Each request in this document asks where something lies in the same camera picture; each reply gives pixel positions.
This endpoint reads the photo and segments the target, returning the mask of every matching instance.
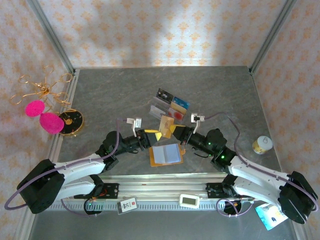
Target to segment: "gold wire ornament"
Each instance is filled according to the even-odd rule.
[[[52,92],[53,87],[57,83],[69,83],[73,79],[73,75],[71,73],[65,73],[60,76],[58,81],[55,81],[53,84],[49,84],[47,82],[48,76],[53,73],[55,70],[53,65],[48,65],[42,68],[42,71],[44,73],[44,82],[34,82],[32,81],[30,75],[22,75],[18,79],[19,84],[29,84],[33,87],[34,92],[33,93],[28,93],[28,94],[15,94],[10,98],[10,103],[13,105],[18,105],[20,104],[24,98],[29,97],[29,96],[37,96],[39,100],[42,100],[44,104],[48,107],[46,112],[50,111],[53,106],[48,103],[50,99],[48,99],[48,96],[52,96],[53,100],[56,101],[61,107],[65,108],[66,111],[63,113],[57,112],[57,115],[64,121],[64,128],[60,132],[62,135],[72,135],[73,133],[77,132],[83,125],[83,117],[82,114],[73,109],[68,107],[71,105],[70,102],[68,102],[69,95],[65,91],[55,93]]]

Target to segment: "gold wire decoration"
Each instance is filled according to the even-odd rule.
[[[68,112],[76,112],[77,110],[72,109],[68,107],[71,103],[68,102],[69,95],[66,92],[59,92],[59,93],[54,93],[52,92],[52,88],[57,84],[57,83],[69,83],[73,79],[73,75],[71,73],[65,73],[61,75],[60,79],[53,84],[49,84],[47,82],[48,76],[53,73],[55,70],[53,65],[48,65],[42,68],[42,71],[44,72],[44,82],[34,82],[31,81],[30,75],[22,75],[18,79],[19,84],[29,84],[33,87],[34,93],[29,93],[29,94],[15,94],[10,98],[10,103],[13,105],[18,105],[20,104],[24,98],[29,97],[29,96],[38,96],[39,100],[42,100],[48,109],[46,112],[50,111],[53,106],[48,103],[48,96],[51,95],[53,99],[60,104],[62,107],[68,109]]]

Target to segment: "patterned wall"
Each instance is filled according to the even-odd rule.
[[[48,78],[50,83],[67,70],[25,0],[1,1],[0,42],[0,239],[11,240],[22,211],[6,211],[4,203],[18,183],[46,157],[50,136],[40,127],[39,118],[31,119],[24,114],[31,98],[17,106],[12,106],[9,98],[30,92],[30,87],[17,84],[23,74],[30,74],[40,82],[44,79],[42,66],[54,65],[55,71]],[[11,206],[23,202],[18,196]]]
[[[299,0],[254,76],[284,171],[304,174],[320,195],[320,4]],[[320,214],[311,214],[314,239]]]
[[[40,0],[75,68],[250,66],[285,0]]]

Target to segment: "digital thermometer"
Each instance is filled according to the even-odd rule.
[[[179,198],[179,205],[181,207],[198,209],[200,204],[200,197],[195,195],[181,194]]]

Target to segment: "pink egg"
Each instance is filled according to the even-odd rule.
[[[29,117],[39,116],[45,110],[45,103],[40,100],[30,102],[25,107],[25,114]]]
[[[65,122],[52,112],[46,112],[40,116],[40,124],[50,134],[60,133]]]

